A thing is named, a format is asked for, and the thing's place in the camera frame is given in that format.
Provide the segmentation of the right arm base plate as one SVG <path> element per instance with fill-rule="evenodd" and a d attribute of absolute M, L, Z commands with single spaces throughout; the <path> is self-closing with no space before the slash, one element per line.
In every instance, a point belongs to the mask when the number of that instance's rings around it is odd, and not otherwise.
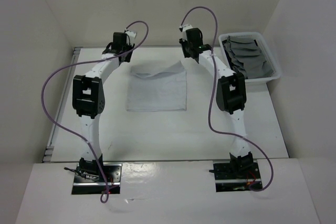
<path fill-rule="evenodd" d="M 263 186 L 257 162 L 240 172 L 235 172 L 230 163 L 214 163 L 209 172 L 214 175 L 217 193 L 259 190 Z"/>

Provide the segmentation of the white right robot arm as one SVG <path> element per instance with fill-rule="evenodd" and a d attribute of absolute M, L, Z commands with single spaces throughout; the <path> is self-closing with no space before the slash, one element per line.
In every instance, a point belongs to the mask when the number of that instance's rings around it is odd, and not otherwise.
<path fill-rule="evenodd" d="M 242 178 L 254 163 L 250 146 L 245 141 L 244 109 L 247 98 L 244 76 L 226 66 L 213 53 L 213 48 L 203 43 L 203 34 L 199 28 L 187 24 L 181 25 L 179 30 L 182 33 L 179 43 L 184 57 L 194 59 L 213 76 L 211 103 L 216 102 L 217 107 L 228 114 L 233 125 L 234 131 L 228 133 L 234 137 L 229 152 L 229 167 L 222 168 L 217 173 Z"/>

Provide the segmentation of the white skirt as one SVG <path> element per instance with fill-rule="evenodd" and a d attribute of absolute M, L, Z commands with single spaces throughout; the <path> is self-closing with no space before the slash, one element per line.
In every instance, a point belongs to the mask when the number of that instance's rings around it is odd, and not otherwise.
<path fill-rule="evenodd" d="M 178 61 L 135 65 L 130 70 L 126 110 L 128 112 L 186 111 L 186 69 Z"/>

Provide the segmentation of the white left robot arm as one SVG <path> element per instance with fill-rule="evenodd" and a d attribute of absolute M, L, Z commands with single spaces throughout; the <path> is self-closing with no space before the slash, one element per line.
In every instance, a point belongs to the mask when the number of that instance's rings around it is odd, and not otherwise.
<path fill-rule="evenodd" d="M 72 107 L 79 116 L 81 135 L 90 144 L 79 161 L 79 172 L 93 182 L 104 177 L 102 151 L 99 143 L 100 114 L 106 105 L 103 84 L 123 62 L 130 62 L 137 34 L 126 29 L 115 32 L 113 40 L 102 52 L 102 61 L 84 75 L 76 75 L 72 86 Z"/>

